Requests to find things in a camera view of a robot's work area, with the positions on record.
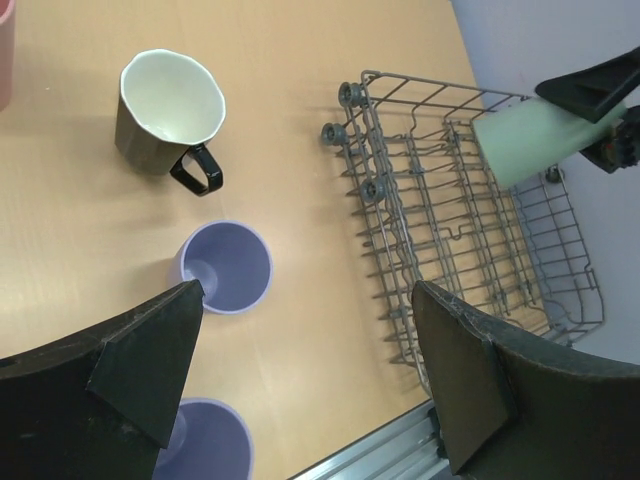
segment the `wooden table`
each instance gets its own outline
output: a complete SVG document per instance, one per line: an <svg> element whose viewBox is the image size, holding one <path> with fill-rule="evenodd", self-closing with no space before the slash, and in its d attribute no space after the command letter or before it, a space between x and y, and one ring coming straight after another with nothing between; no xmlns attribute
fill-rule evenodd
<svg viewBox="0 0 640 480"><path fill-rule="evenodd" d="M473 83L447 0L19 0L15 93L0 114L0 357L163 291L199 225L255 227L273 288L206 315L186 396L248 422L255 478L291 475L425 399L392 366L365 281L343 161L318 141L337 88L365 68ZM132 173L113 146L121 69L169 48L216 76L227 120L210 147L226 184L197 198Z"/></svg>

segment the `purple cup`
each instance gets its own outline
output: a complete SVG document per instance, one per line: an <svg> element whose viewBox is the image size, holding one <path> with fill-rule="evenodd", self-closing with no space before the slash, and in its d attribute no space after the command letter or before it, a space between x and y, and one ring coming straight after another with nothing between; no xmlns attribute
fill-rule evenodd
<svg viewBox="0 0 640 480"><path fill-rule="evenodd" d="M202 303L213 313L242 313L267 294L273 261L265 241L251 227L221 220L193 232L176 255L169 284L198 279Z"/></svg>
<svg viewBox="0 0 640 480"><path fill-rule="evenodd" d="M251 434L235 410L209 398L185 398L153 480L249 480L253 456Z"/></svg>

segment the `dish rack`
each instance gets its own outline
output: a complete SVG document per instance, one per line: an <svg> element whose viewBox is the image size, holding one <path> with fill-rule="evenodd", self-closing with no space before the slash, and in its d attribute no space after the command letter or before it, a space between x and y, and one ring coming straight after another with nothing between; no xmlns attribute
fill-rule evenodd
<svg viewBox="0 0 640 480"><path fill-rule="evenodd" d="M426 279L477 308L572 346L604 323L604 305L563 173L553 167L501 190L473 120L527 96L365 70L343 83L346 122L328 123L359 199L375 299L398 344L391 361L415 367L429 391L411 290Z"/></svg>

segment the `black mug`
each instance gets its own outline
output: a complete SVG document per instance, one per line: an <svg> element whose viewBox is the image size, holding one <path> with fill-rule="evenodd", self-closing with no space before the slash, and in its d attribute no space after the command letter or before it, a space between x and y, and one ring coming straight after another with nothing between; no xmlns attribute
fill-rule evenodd
<svg viewBox="0 0 640 480"><path fill-rule="evenodd" d="M138 172L171 174L198 196L222 187L222 170L205 144L225 118L213 75L191 57L169 50L136 55L120 77L116 146ZM204 172L206 185L187 172L185 156Z"/></svg>

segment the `gray roller wheel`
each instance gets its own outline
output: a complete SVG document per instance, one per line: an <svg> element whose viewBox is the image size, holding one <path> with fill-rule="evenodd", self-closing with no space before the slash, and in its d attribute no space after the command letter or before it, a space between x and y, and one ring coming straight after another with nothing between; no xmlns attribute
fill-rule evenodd
<svg viewBox="0 0 640 480"><path fill-rule="evenodd" d="M365 203L378 203L386 196L384 182L379 178L365 180L360 185L360 195Z"/></svg>
<svg viewBox="0 0 640 480"><path fill-rule="evenodd" d="M339 123L325 123L322 127L320 139L325 145L340 146L349 142L349 135L345 128Z"/></svg>
<svg viewBox="0 0 640 480"><path fill-rule="evenodd" d="M362 87L357 83L344 82L338 90L338 101L343 107L362 106L365 101Z"/></svg>
<svg viewBox="0 0 640 480"><path fill-rule="evenodd" d="M562 172L557 165L547 168L544 172L544 178L549 183L562 183Z"/></svg>

